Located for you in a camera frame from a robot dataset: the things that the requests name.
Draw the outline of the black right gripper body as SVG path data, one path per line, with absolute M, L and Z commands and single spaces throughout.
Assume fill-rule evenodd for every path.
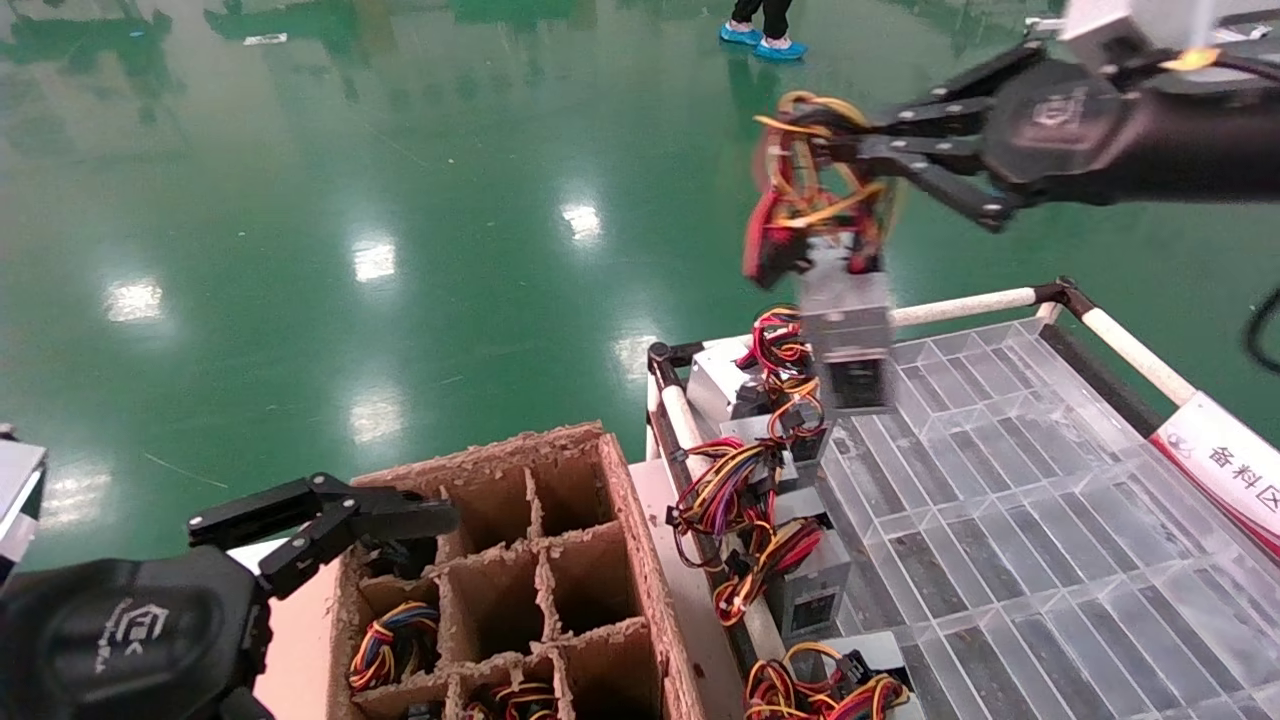
M 1024 206 L 1096 206 L 1153 197 L 1142 156 L 1151 88 L 1120 90 L 1068 61 L 1046 60 L 1005 82 L 983 124 L 983 168 Z

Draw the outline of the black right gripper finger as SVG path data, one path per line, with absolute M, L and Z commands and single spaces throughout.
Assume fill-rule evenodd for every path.
M 973 145 L 858 145 L 847 159 L 872 176 L 908 181 L 989 232 L 1012 219 L 1010 199 L 972 181 L 986 172 Z
M 828 151 L 975 152 L 1012 133 L 1056 69 L 1044 42 L 1024 41 L 860 126 L 835 122 Z

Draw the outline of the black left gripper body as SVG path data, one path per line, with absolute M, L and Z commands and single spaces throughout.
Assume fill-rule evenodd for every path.
M 268 719 L 268 594 L 229 555 L 101 559 L 3 589 L 5 719 Z

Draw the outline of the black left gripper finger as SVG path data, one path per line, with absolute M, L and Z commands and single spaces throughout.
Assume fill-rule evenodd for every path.
M 366 537 L 404 541 L 458 527 L 460 512 L 448 500 L 312 474 L 198 511 L 187 533 L 191 547 L 233 550 L 293 530 L 301 548 L 344 551 Z
M 310 582 L 324 565 L 338 559 L 358 541 L 406 541 L 438 537 L 458 529 L 458 519 L 298 519 L 257 521 L 257 539 L 284 530 L 297 532 L 259 564 L 259 588 L 264 601 L 285 600 Z

